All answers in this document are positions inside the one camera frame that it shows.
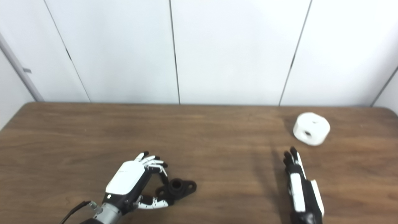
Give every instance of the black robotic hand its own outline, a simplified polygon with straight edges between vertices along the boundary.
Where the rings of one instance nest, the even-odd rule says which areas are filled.
[[[294,211],[290,214],[292,224],[322,224],[325,213],[318,185],[307,180],[300,154],[292,147],[285,152],[283,162],[288,175],[288,191]]]

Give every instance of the center hole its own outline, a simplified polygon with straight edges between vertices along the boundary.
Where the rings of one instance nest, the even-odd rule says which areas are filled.
[[[181,182],[179,182],[179,181],[174,181],[174,182],[172,183],[172,187],[175,188],[175,189],[180,188],[180,187],[181,187]]]

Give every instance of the panel seam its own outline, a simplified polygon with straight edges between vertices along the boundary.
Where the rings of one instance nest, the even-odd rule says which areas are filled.
[[[298,49],[298,47],[299,47],[299,45],[300,45],[300,40],[301,40],[302,33],[303,33],[303,31],[304,31],[305,23],[307,22],[308,14],[310,13],[311,4],[312,4],[312,0],[310,1],[310,4],[308,5],[307,14],[305,15],[304,23],[302,24],[300,36],[299,36],[298,41],[297,41],[295,53],[293,54],[292,63],[290,64],[289,72],[287,73],[287,77],[286,77],[286,80],[285,80],[285,85],[283,86],[283,90],[282,90],[281,98],[279,99],[279,104],[278,104],[278,106],[281,105],[282,98],[283,98],[283,94],[285,93],[285,90],[286,90],[287,81],[289,80],[290,72],[292,71],[293,63],[294,63],[295,58],[296,58],[297,49]]]
[[[392,78],[395,76],[395,74],[398,73],[398,67],[394,70],[394,72],[390,75],[390,78],[387,80],[387,82],[384,84],[384,86],[381,88],[380,92],[378,93],[378,95],[376,96],[376,98],[373,100],[373,102],[371,103],[370,107],[373,107],[376,103],[376,101],[379,99],[379,97],[381,96],[381,94],[384,92],[384,89],[388,86],[388,84],[390,83],[390,81],[392,80]]]
[[[59,37],[61,38],[62,44],[63,44],[64,47],[65,47],[66,53],[68,54],[69,59],[70,59],[70,61],[72,62],[72,65],[73,65],[73,68],[74,68],[74,70],[75,70],[75,72],[76,72],[76,74],[77,74],[77,77],[79,78],[79,81],[80,81],[80,83],[82,84],[82,87],[83,87],[83,89],[84,89],[84,91],[85,91],[85,93],[86,93],[86,95],[87,95],[88,101],[91,103],[91,99],[90,99],[90,97],[88,96],[87,90],[86,90],[86,88],[84,87],[84,84],[83,84],[83,82],[82,82],[82,79],[80,78],[79,72],[77,72],[76,66],[75,66],[75,64],[73,63],[73,60],[72,60],[72,58],[71,58],[71,56],[70,56],[70,54],[69,54],[69,51],[68,51],[68,49],[67,49],[67,47],[66,47],[66,45],[65,45],[64,39],[62,38],[61,33],[59,32],[58,26],[57,26],[57,24],[55,23],[55,20],[54,20],[54,18],[53,18],[53,15],[51,14],[50,8],[48,7],[46,0],[43,0],[43,1],[44,1],[44,4],[46,5],[47,11],[49,12],[49,14],[50,14],[50,16],[51,16],[51,19],[53,20],[55,29],[57,30],[58,35],[59,35]]]
[[[178,71],[177,71],[177,56],[176,56],[176,44],[174,42],[174,25],[173,25],[173,13],[172,13],[172,2],[169,0],[170,9],[170,22],[172,26],[172,39],[173,39],[173,51],[174,51],[174,65],[176,67],[176,80],[177,80],[177,93],[178,93],[178,104],[181,105],[181,100],[179,96],[179,81],[178,81]]]

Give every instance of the black flanged part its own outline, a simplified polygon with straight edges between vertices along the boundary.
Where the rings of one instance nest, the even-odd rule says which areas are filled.
[[[183,181],[179,178],[170,180],[170,182],[156,189],[155,193],[158,200],[179,200],[196,191],[194,181]]]

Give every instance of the robotic hand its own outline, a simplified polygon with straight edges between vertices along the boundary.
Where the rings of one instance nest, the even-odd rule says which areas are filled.
[[[135,160],[122,164],[105,189],[102,206],[93,201],[84,201],[76,206],[61,221],[66,219],[81,207],[89,204],[96,212],[93,218],[81,224],[116,224],[121,216],[139,209],[164,208],[174,204],[174,200],[181,199],[196,190],[196,183],[173,179],[169,182],[164,168],[167,164],[157,156],[140,153]],[[157,197],[143,196],[142,190],[147,185],[153,173],[158,173],[164,186],[156,190]]]
[[[300,154],[292,147],[285,152],[283,162],[289,177],[288,191],[294,211],[290,214],[292,224],[322,224],[325,209],[315,180],[307,180]]]

